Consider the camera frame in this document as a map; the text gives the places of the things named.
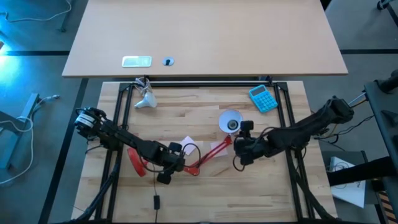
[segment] wooden tabletop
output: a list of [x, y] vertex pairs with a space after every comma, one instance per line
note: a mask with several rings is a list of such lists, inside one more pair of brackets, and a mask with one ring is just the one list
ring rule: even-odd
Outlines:
[[[104, 110], [109, 118], [113, 117], [119, 84], [103, 83], [98, 108]], [[310, 115], [304, 86], [302, 82], [288, 82], [288, 85], [294, 116], [299, 121]], [[131, 106], [129, 131], [142, 139], [157, 140], [166, 145], [190, 136], [202, 153], [207, 153], [211, 142], [222, 141], [226, 136], [218, 127], [218, 116], [226, 109], [236, 109], [244, 119], [253, 120], [253, 136], [258, 136], [265, 127], [280, 126], [277, 110], [266, 114], [258, 112], [248, 90], [249, 87], [156, 87], [156, 108], [135, 110]], [[134, 90], [132, 105], [141, 98]], [[126, 97], [123, 100], [122, 105], [125, 105]], [[98, 144], [93, 142], [89, 147]], [[105, 149], [95, 149], [86, 155], [73, 218], [79, 216], [98, 193], [105, 155]], [[258, 159], [244, 172], [233, 168], [233, 156], [233, 148], [229, 147], [227, 156], [213, 158], [203, 164], [199, 176], [179, 172], [174, 173], [170, 185], [157, 183], [161, 201], [158, 222], [296, 221], [285, 153]], [[187, 164], [191, 164], [197, 160], [198, 154], [195, 151], [186, 158]], [[336, 216], [317, 141], [310, 141], [304, 162], [311, 191], [325, 209]], [[153, 196], [152, 173], [138, 177], [124, 150], [113, 221], [154, 222]], [[105, 217], [107, 200], [104, 207]], [[303, 197], [302, 207], [306, 214]]]
[[[122, 68], [124, 56], [152, 66]], [[347, 73], [319, 0], [90, 0], [63, 76]]]

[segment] wire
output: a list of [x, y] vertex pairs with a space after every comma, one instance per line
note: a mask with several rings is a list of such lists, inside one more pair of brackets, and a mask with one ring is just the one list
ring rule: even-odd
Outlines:
[[193, 167], [196, 167], [196, 168], [199, 168], [200, 167], [200, 165], [202, 164], [202, 162], [207, 158], [207, 156], [205, 156], [204, 158], [201, 158], [201, 152], [200, 152], [200, 149], [199, 149], [199, 147], [196, 145], [196, 144], [194, 144], [194, 143], [188, 143], [188, 144], [186, 144], [186, 145], [184, 145], [184, 147], [182, 148], [182, 152], [181, 153], [185, 153], [185, 147], [187, 147], [187, 146], [195, 146], [195, 149], [198, 151], [198, 153], [199, 153], [199, 162], [196, 164], [196, 165], [193, 165], [193, 166], [186, 166], [186, 165], [184, 165], [184, 167], [189, 167], [189, 168], [193, 168]]
[[139, 93], [144, 96], [148, 88], [150, 89], [149, 79], [146, 77], [136, 78], [136, 81], [131, 82], [137, 88]]
[[357, 99], [361, 98], [362, 96], [364, 96], [366, 93], [362, 93], [359, 96], [357, 96], [355, 99], [351, 100], [351, 102], [348, 103], [348, 105], [351, 105], [352, 103], [354, 103]]
[[[260, 141], [262, 138], [264, 138], [264, 137], [269, 133], [269, 131], [266, 132], [266, 131], [269, 130], [269, 129], [281, 129], [281, 128], [277, 128], [277, 127], [267, 127], [267, 128], [264, 128], [264, 130], [261, 131], [261, 134], [260, 134], [260, 135], [256, 138], [256, 140], [254, 141], [254, 143], [253, 143], [251, 149], [254, 149], [255, 146], [257, 146], [257, 144], [259, 143], [259, 141]], [[234, 144], [236, 143], [236, 140], [237, 140], [238, 137], [239, 137], [238, 135], [235, 137], [235, 139], [234, 139]]]
[[33, 125], [34, 125], [34, 124], [33, 124], [33, 114], [39, 109], [40, 105], [41, 105], [44, 101], [51, 100], [52, 98], [57, 99], [57, 98], [59, 98], [59, 97], [60, 97], [59, 95], [53, 95], [53, 96], [48, 96], [48, 97], [45, 97], [45, 98], [41, 99], [41, 100], [36, 104], [36, 106], [33, 108], [33, 112], [30, 114], [30, 118], [23, 117], [23, 116], [17, 117], [17, 119], [24, 119], [24, 120], [28, 120], [28, 121], [29, 121], [30, 127], [29, 127], [28, 129], [26, 129], [26, 130], [21, 130], [21, 129], [17, 128], [17, 126], [16, 126], [12, 121], [0, 121], [0, 124], [2, 124], [2, 123], [11, 123], [11, 124], [13, 125], [13, 127], [14, 127], [16, 130], [18, 130], [18, 131], [20, 131], [20, 132], [22, 132], [22, 133], [27, 132], [27, 131], [31, 131], [31, 137], [30, 137], [30, 162], [29, 162], [29, 165], [28, 165], [28, 166], [26, 167], [26, 169], [24, 169], [21, 173], [15, 175], [14, 177], [11, 177], [10, 179], [7, 179], [7, 180], [4, 180], [4, 181], [0, 182], [0, 185], [1, 185], [1, 184], [8, 183], [8, 182], [10, 182], [10, 181], [12, 181], [12, 180], [14, 180], [14, 179], [20, 177], [21, 175], [25, 174], [25, 173], [30, 169], [30, 167], [32, 166], [32, 163], [33, 163], [33, 158], [34, 158], [34, 151], [33, 151], [33, 140], [34, 140], [34, 134], [33, 134]]
[[361, 105], [361, 104], [363, 104], [363, 103], [365, 103], [365, 102], [366, 102], [366, 99], [361, 100], [359, 103], [357, 103], [357, 104], [351, 106], [351, 108], [354, 108], [354, 107], [356, 107], [356, 106], [359, 106], [359, 105]]
[[343, 135], [343, 134], [348, 134], [350, 131], [352, 131], [353, 129], [355, 129], [355, 128], [357, 128], [358, 126], [360, 126], [362, 123], [364, 123], [365, 121], [369, 121], [370, 119], [372, 119], [374, 117], [374, 115], [372, 115], [372, 116], [368, 116], [367, 118], [365, 118], [365, 119], [363, 119], [361, 122], [359, 122], [357, 125], [354, 125], [354, 126], [350, 126], [349, 128], [347, 128], [346, 130], [342, 130], [342, 131], [339, 131], [338, 133], [336, 133], [336, 134], [332, 134], [331, 136], [327, 136], [327, 137], [323, 137], [323, 138], [314, 138], [314, 139], [316, 139], [316, 140], [321, 140], [321, 139], [328, 139], [328, 138], [332, 138], [332, 137], [335, 137], [335, 136], [341, 136], [341, 135]]
[[68, 2], [67, 0], [65, 0], [65, 2], [67, 2], [67, 4], [69, 5], [69, 8], [68, 8], [66, 11], [60, 12], [60, 13], [58, 13], [58, 14], [55, 14], [54, 16], [49, 17], [49, 18], [47, 18], [47, 19], [22, 18], [22, 19], [9, 20], [9, 19], [8, 19], [8, 15], [9, 15], [8, 12], [0, 12], [0, 15], [1, 15], [1, 14], [4, 14], [4, 15], [5, 15], [4, 18], [6, 19], [7, 22], [21, 22], [21, 21], [39, 21], [39, 22], [45, 22], [45, 21], [50, 21], [50, 20], [54, 19], [54, 18], [57, 17], [57, 16], [60, 16], [60, 15], [62, 15], [62, 14], [65, 14], [65, 13], [70, 12], [70, 11], [72, 10], [72, 5], [71, 5], [70, 2]]
[[100, 145], [98, 145], [98, 146], [91, 147], [91, 148], [87, 149], [85, 153], [87, 154], [87, 152], [90, 152], [91, 150], [97, 149], [97, 148], [99, 148], [99, 147], [103, 147], [103, 145], [100, 144]]
[[[156, 178], [155, 178], [155, 172], [154, 172], [154, 191], [155, 191], [155, 196], [158, 196], [157, 191], [156, 191]], [[156, 215], [155, 215], [155, 223], [157, 223], [157, 211], [159, 211], [159, 209], [156, 209]]]
[[356, 128], [356, 127], [358, 127], [359, 125], [361, 125], [363, 122], [369, 121], [369, 120], [372, 119], [373, 117], [374, 117], [374, 115], [368, 116], [367, 118], [365, 118], [365, 119], [363, 119], [361, 122], [359, 122], [359, 124], [354, 125], [354, 126], [350, 126], [350, 127], [347, 128], [346, 130], [339, 131], [337, 134], [338, 134], [338, 135], [347, 134], [347, 133], [349, 133], [350, 131], [352, 131], [354, 128]]
[[236, 165], [235, 165], [235, 158], [237, 158], [237, 156], [234, 156], [234, 159], [232, 160], [232, 165], [234, 166], [234, 168], [235, 168], [237, 171], [239, 171], [239, 172], [244, 171], [245, 165], [243, 165], [242, 169], [238, 169], [238, 168], [236, 167]]
[[[26, 120], [28, 120], [30, 122], [29, 129], [21, 131], [21, 132], [31, 131], [31, 133], [32, 133], [31, 139], [30, 139], [30, 154], [31, 154], [30, 162], [29, 162], [29, 165], [26, 167], [26, 169], [24, 169], [24, 171], [22, 171], [21, 173], [15, 175], [14, 177], [11, 177], [8, 180], [4, 180], [4, 181], [0, 182], [0, 185], [8, 183], [8, 182], [14, 180], [15, 178], [18, 178], [21, 175], [25, 174], [29, 170], [29, 168], [32, 166], [32, 163], [33, 163], [33, 158], [34, 158], [34, 155], [33, 155], [33, 138], [34, 138], [34, 135], [33, 135], [33, 121], [30, 118], [26, 118], [26, 117], [18, 117], [17, 119], [26, 119]], [[9, 121], [9, 122], [11, 122], [11, 124], [16, 128], [15, 124], [12, 121]]]
[[138, 153], [138, 158], [139, 158], [139, 160], [140, 160], [142, 166], [145, 168], [145, 170], [148, 170], [149, 172], [153, 172], [153, 173], [162, 173], [162, 172], [168, 171], [168, 170], [172, 169], [175, 165], [177, 165], [177, 162], [178, 162], [178, 160], [176, 160], [173, 164], [171, 164], [168, 168], [166, 168], [166, 169], [164, 169], [164, 170], [152, 170], [152, 169], [148, 168], [148, 167], [145, 165], [144, 161], [142, 160], [142, 155], [141, 155], [141, 153], [139, 152], [139, 150], [136, 150], [136, 151], [137, 151], [137, 153]]
[[[339, 171], [339, 170], [343, 170], [343, 169], [348, 169], [348, 168], [349, 168], [349, 165], [348, 165], [346, 162], [338, 162], [338, 163], [336, 163], [336, 165], [333, 166], [333, 168], [332, 168], [331, 171], [328, 170], [328, 167], [330, 167], [330, 166], [326, 166], [326, 167], [325, 167], [325, 168], [326, 168], [326, 172], [335, 172], [335, 171]], [[362, 180], [356, 181], [356, 187], [357, 187], [357, 188], [359, 188], [359, 186], [361, 185], [361, 181], [362, 181]], [[344, 186], [342, 186], [342, 187], [337, 187], [337, 186], [332, 186], [332, 187], [334, 187], [334, 188], [336, 188], [336, 189], [344, 189], [344, 188], [347, 187], [347, 184], [344, 184]]]
[[307, 155], [307, 147], [304, 148], [304, 154], [301, 158], [304, 159], [305, 155]]
[[340, 150], [342, 150], [342, 151], [345, 151], [346, 152], [346, 150], [345, 149], [343, 149], [342, 147], [340, 147], [340, 146], [337, 146], [337, 145], [335, 145], [335, 144], [333, 144], [333, 143], [330, 143], [330, 142], [328, 142], [328, 141], [325, 141], [325, 140], [322, 140], [322, 139], [318, 139], [319, 141], [321, 141], [321, 142], [325, 142], [325, 143], [328, 143], [328, 144], [331, 144], [332, 146], [335, 146], [335, 147], [337, 147], [338, 149], [340, 149]]
[[335, 124], [335, 126], [334, 126], [333, 129], [331, 130], [330, 134], [328, 134], [328, 136], [326, 136], [326, 137], [332, 136], [333, 133], [336, 131], [337, 126], [338, 126], [338, 124]]

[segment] small label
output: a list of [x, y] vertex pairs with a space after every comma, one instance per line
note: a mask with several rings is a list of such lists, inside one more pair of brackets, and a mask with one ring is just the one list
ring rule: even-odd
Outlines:
[[85, 115], [85, 114], [83, 114], [83, 113], [79, 114], [79, 117], [80, 117], [80, 118], [84, 118], [84, 119], [86, 119], [86, 120], [88, 120], [88, 121], [91, 121], [91, 122], [94, 121], [94, 118], [92, 118], [91, 116]]
[[124, 68], [147, 68], [151, 64], [151, 56], [124, 56], [122, 61], [122, 67]]
[[85, 120], [85, 119], [83, 119], [81, 117], [78, 117], [76, 120], [81, 122], [81, 123], [83, 123], [83, 124], [85, 124], [85, 125], [87, 125], [87, 126], [89, 126], [89, 127], [91, 127], [91, 128], [94, 126], [93, 123], [91, 123], [91, 122], [89, 122], [89, 121], [87, 121], [87, 120]]

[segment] floor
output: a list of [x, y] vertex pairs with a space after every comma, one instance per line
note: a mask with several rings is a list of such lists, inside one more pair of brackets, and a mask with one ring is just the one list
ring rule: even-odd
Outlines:
[[[48, 22], [8, 23], [0, 17], [0, 40], [4, 50], [70, 50], [87, 0], [75, 1], [67, 24], [67, 32], [57, 29], [63, 17]], [[327, 18], [340, 49], [398, 49], [398, 27], [385, 11], [376, 10], [377, 0], [334, 0], [326, 11]], [[9, 11], [10, 19], [25, 16], [49, 17], [67, 8], [63, 0], [23, 1], [3, 0], [0, 12]], [[392, 3], [398, 12], [398, 1]], [[312, 110], [317, 110], [331, 96], [352, 100], [366, 82], [387, 78], [398, 68], [397, 54], [351, 54], [343, 56], [349, 75], [344, 77], [304, 77]], [[59, 94], [60, 99], [48, 102], [35, 114], [34, 162], [26, 175], [0, 187], [0, 222], [36, 223], [44, 204], [50, 179], [58, 158], [68, 120], [72, 113], [80, 79], [61, 77], [65, 56], [6, 57], [0, 56], [0, 108], [13, 115], [21, 113], [31, 93], [41, 96]], [[96, 106], [101, 83], [105, 79], [89, 80], [83, 105]], [[368, 105], [357, 107], [356, 116], [341, 127], [358, 123], [371, 114]], [[372, 136], [364, 141], [365, 136]], [[83, 166], [86, 142], [74, 135], [65, 164], [50, 222], [70, 218], [72, 205]], [[366, 151], [370, 160], [387, 154], [375, 120], [364, 123], [341, 137], [338, 145], [347, 151]], [[12, 158], [11, 175], [20, 172], [30, 160], [30, 136], [24, 135]], [[321, 142], [322, 151], [338, 150]], [[0, 172], [0, 180], [10, 174]], [[379, 223], [373, 207], [365, 209], [335, 200], [339, 217], [346, 221]]]

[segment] wooden table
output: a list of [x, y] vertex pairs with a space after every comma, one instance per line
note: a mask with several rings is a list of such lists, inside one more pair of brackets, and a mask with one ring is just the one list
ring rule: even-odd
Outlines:
[[[152, 66], [122, 68], [136, 55]], [[319, 0], [90, 0], [63, 76], [347, 73]]]
[[[103, 83], [98, 108], [109, 118], [113, 117], [119, 84]], [[310, 115], [304, 86], [302, 82], [288, 82], [288, 86], [294, 116], [299, 121]], [[277, 110], [260, 114], [251, 102], [248, 90], [249, 87], [156, 87], [157, 107], [135, 110], [132, 106], [129, 131], [142, 139], [157, 140], [166, 145], [170, 141], [180, 142], [189, 135], [206, 153], [211, 142], [221, 141], [226, 136], [217, 123], [218, 116], [226, 109], [239, 110], [244, 119], [253, 120], [254, 136], [265, 127], [280, 126]], [[141, 96], [134, 90], [132, 105], [139, 100]], [[123, 153], [113, 221], [154, 222], [153, 176], [149, 173], [138, 177], [126, 150]], [[105, 154], [105, 149], [96, 149], [86, 155], [73, 218], [79, 216], [98, 193]], [[193, 152], [187, 157], [187, 164], [197, 160], [197, 156]], [[198, 177], [180, 172], [172, 176], [170, 185], [157, 183], [161, 201], [158, 222], [296, 221], [285, 153], [258, 159], [244, 172], [234, 170], [233, 156], [230, 147], [227, 156], [213, 158], [204, 164]], [[310, 141], [304, 161], [311, 191], [326, 210], [336, 216], [317, 141]], [[303, 197], [301, 201], [303, 213], [307, 214]], [[108, 199], [104, 203], [104, 217], [107, 207]]]

